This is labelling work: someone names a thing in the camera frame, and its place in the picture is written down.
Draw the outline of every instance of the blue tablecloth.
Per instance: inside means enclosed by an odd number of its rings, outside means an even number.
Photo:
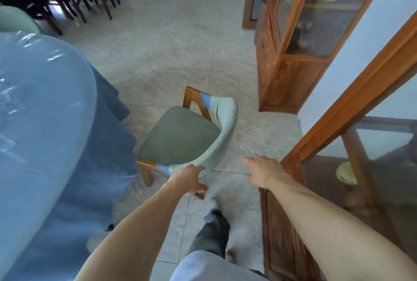
[[[111,223],[138,173],[117,96],[65,42],[0,34],[0,279],[74,279]]]

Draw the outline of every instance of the hand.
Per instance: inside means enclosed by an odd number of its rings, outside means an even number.
[[[281,178],[286,181],[292,179],[284,172],[277,160],[266,156],[255,154],[252,158],[243,158],[242,163],[247,165],[252,173],[248,175],[248,181],[259,188],[268,189],[268,184],[273,178]]]
[[[188,165],[169,177],[168,182],[173,182],[184,191],[184,195],[193,195],[197,192],[204,192],[208,189],[206,184],[199,182],[199,174],[206,167]]]

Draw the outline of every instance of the tiled floor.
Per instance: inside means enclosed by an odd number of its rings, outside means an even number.
[[[191,85],[239,105],[235,135],[216,171],[204,180],[207,196],[219,196],[231,222],[229,247],[239,265],[263,270],[258,189],[247,183],[244,156],[259,153],[281,159],[301,137],[296,116],[258,113],[253,31],[242,30],[244,0],[121,0],[104,10],[85,8],[88,24],[60,21],[61,39],[79,48],[94,67],[121,92],[131,115],[127,128],[138,147],[163,113],[181,105]],[[115,220],[149,198],[164,183],[155,176],[146,188],[138,177],[115,206]],[[171,221],[151,280],[169,280],[203,226],[205,201],[184,197]]]

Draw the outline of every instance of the forearm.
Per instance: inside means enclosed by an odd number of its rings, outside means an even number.
[[[353,215],[292,179],[271,178],[282,205],[328,280],[415,280],[417,266]]]
[[[116,226],[90,255],[76,281],[148,280],[184,194],[177,182],[165,184]]]

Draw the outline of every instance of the cabinet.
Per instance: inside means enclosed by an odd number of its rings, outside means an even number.
[[[416,46],[417,12],[281,164],[417,263],[417,110],[410,105]],[[304,63],[284,63],[285,71],[303,71]],[[260,193],[265,274],[271,280],[324,280],[279,202],[268,190]]]
[[[256,50],[259,111],[296,114],[371,1],[268,0]]]

